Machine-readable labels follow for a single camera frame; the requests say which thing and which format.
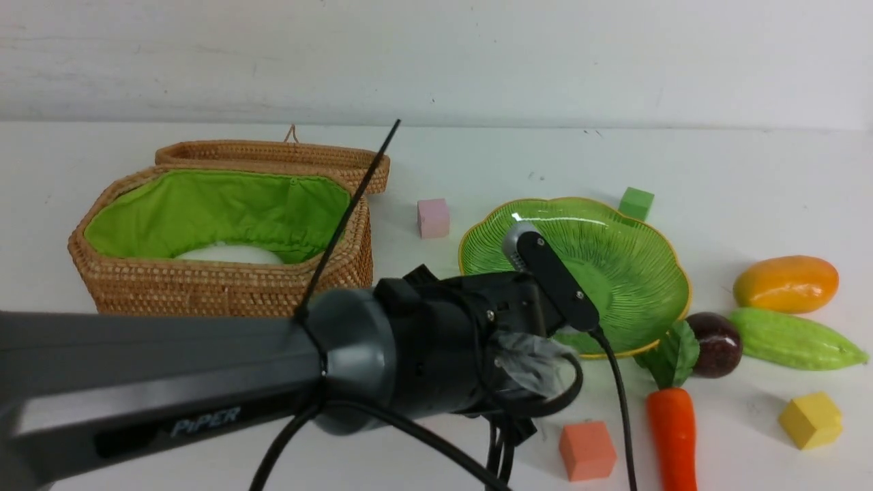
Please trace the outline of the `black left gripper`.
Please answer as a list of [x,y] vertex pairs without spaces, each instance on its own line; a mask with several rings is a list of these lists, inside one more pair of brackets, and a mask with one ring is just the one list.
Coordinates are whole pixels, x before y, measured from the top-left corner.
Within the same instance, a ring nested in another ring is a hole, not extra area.
[[546,338],[557,314],[529,274],[439,280],[419,267],[379,280],[375,301],[395,339],[385,405],[402,416],[535,419],[563,411],[581,392],[579,361]]

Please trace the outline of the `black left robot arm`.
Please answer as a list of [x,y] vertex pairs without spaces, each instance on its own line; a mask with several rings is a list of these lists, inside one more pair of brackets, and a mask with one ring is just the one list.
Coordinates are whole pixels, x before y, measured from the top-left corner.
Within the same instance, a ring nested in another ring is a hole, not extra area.
[[57,481],[290,417],[250,488],[309,421],[336,436],[393,426],[506,489],[415,423],[514,423],[580,392],[565,321],[532,276],[487,273],[321,293],[300,319],[2,313],[2,488]]

